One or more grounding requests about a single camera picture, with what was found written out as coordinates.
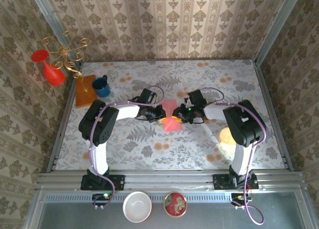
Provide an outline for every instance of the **metal frame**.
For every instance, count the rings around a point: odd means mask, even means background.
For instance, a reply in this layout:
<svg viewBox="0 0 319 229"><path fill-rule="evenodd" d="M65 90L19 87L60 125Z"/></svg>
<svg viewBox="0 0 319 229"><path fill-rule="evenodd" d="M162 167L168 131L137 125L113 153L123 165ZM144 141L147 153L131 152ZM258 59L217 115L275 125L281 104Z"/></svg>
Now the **metal frame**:
<svg viewBox="0 0 319 229"><path fill-rule="evenodd" d="M286 160L284 163L287 164L288 169L290 171L294 171L294 166L293 166L293 164L291 162L291 158L289 156L289 152L288 152L285 140L284 140L284 136L283 136L283 133L282 133L282 131L280 129L280 125L279 125L279 122L278 122L278 119L277 119L277 116L276 116L275 108L274 108L273 103L271 101L271 97L270 97L270 94L269 94L269 91L268 91L268 88L267 88L267 85L266 85L266 81L265 81L263 72L262 72L260 66L257 63L254 63L254 66L255 66L257 79L258 79L258 82L259 82L259 85L260 85L260 89L261 89L261 92L263 94L263 97L264 97L264 100L265 100L265 104L266 104L266 107L267 107L267 110L268 110L268 113L269 113L270 122L271 122L271 124L273 126L273 129L274 129L274 134L275 134L275 137L276 137L276 140L277 140L277 144L278 144L279 150L284 155L283 159Z"/></svg>
<svg viewBox="0 0 319 229"><path fill-rule="evenodd" d="M264 61L268 51L275 42L276 37L278 36L279 32L284 26L289 14L291 13L297 1L298 0L284 0L282 6L280 7L277 13L277 16L274 19L272 26L270 27L261 47L257 52L254 61L259 65Z"/></svg>
<svg viewBox="0 0 319 229"><path fill-rule="evenodd" d="M73 82L72 82L69 97L68 97L66 104L65 104L63 116L62 116L62 119L60 122L58 132L56 134L56 138L55 138L54 145L52 148L51 157L50 157L50 160L48 163L48 167L46 169L47 173L50 173L52 171L54 161L59 156L62 142L63 142L63 138L64 138L65 131L66 131L66 127L68 125L70 113L72 110L74 97L75 97L75 80L73 80Z"/></svg>
<svg viewBox="0 0 319 229"><path fill-rule="evenodd" d="M179 191L183 193L203 193L205 195L217 195L222 192L241 193L241 190L215 191L212 184L212 175L228 173L227 170L149 170L149 171L113 171L111 174L124 174L126 184L124 191L117 195L127 195L133 191L146 193L169 193ZM305 227L307 229L318 228L312 202L310 201L305 181L299 172L288 170L254 170L259 182L258 193L293 192ZM36 194L28 212L24 228L37 228L46 196L49 194L80 195L82 176L86 171L57 171L40 174L36 184ZM86 191L86 193L101 193L101 191Z"/></svg>
<svg viewBox="0 0 319 229"><path fill-rule="evenodd" d="M35 2L40 8L41 12L43 13L45 20L50 25L57 40L62 45L67 46L69 44L68 39L63 35L65 30L63 29L62 25L60 24L60 21L55 15L55 12L53 8L51 7L49 0L35 0Z"/></svg>

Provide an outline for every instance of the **blue mug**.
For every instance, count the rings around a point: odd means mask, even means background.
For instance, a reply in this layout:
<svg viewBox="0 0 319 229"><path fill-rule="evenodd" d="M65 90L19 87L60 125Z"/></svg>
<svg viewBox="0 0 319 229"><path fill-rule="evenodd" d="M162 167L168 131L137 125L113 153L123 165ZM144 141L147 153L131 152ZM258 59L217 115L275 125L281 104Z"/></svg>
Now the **blue mug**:
<svg viewBox="0 0 319 229"><path fill-rule="evenodd" d="M92 87L99 97L106 97L111 92L110 85L108 83L107 75L104 75L103 77L96 78L92 82Z"/></svg>

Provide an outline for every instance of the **gold candle holder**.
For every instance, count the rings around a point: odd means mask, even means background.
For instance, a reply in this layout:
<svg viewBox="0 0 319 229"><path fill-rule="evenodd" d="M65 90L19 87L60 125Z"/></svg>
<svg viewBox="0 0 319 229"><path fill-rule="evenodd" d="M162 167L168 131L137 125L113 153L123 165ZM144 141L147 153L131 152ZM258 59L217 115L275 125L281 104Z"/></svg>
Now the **gold candle holder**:
<svg viewBox="0 0 319 229"><path fill-rule="evenodd" d="M91 44L90 38L82 38L80 40L81 46L76 48L71 48L71 45L76 37L76 34L72 30L65 31L63 33L65 37L71 37L69 44L65 47L61 45L55 37L48 36L43 38L43 45L47 45L50 41L55 42L58 45L57 51L48 51L51 54L57 54L57 57L51 61L50 64L56 65L57 69L65 67L68 71L73 72L73 77L76 79L75 81L75 99L76 99L76 107L89 106L92 104L94 100L96 100L96 92L91 87L92 82L95 80L95 75L84 77L82 72L76 70L76 62L79 62L84 59L84 52L77 52L75 54L76 59L70 57L71 52L78 51L87 47Z"/></svg>

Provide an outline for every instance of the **table surface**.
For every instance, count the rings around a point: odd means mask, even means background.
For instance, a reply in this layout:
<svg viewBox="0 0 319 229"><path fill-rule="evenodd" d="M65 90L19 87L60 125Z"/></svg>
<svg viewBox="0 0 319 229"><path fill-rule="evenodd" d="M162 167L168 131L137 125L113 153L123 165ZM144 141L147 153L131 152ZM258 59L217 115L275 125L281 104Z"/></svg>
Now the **table surface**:
<svg viewBox="0 0 319 229"><path fill-rule="evenodd" d="M282 169L284 164L251 60L187 60L84 63L85 76L107 74L111 94L105 102L121 102L139 96L143 88L157 85L165 99L183 103L187 92L216 87L224 102L250 100L267 126L267 139L256 150L253 168ZM161 98L161 93L154 88ZM207 102L219 99L217 92L203 93ZM87 169L89 142L81 137L78 125L89 107L75 108L73 102L56 170ZM182 131L165 133L161 122L123 119L116 122L107 144L111 170L126 169L228 169L234 151L218 143L225 121L183 124Z"/></svg>

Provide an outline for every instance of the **damask wallpaper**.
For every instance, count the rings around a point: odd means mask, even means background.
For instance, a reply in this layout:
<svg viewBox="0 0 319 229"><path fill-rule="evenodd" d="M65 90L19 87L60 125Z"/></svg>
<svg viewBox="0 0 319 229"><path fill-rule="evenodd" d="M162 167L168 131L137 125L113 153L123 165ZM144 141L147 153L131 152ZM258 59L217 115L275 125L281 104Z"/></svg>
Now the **damask wallpaper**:
<svg viewBox="0 0 319 229"><path fill-rule="evenodd" d="M252 59L283 0L49 0L86 61Z"/></svg>
<svg viewBox="0 0 319 229"><path fill-rule="evenodd" d="M0 0L0 228L23 226L70 84L52 87L31 54L52 35L34 0Z"/></svg>
<svg viewBox="0 0 319 229"><path fill-rule="evenodd" d="M319 0L298 0L262 69L290 157L319 212Z"/></svg>

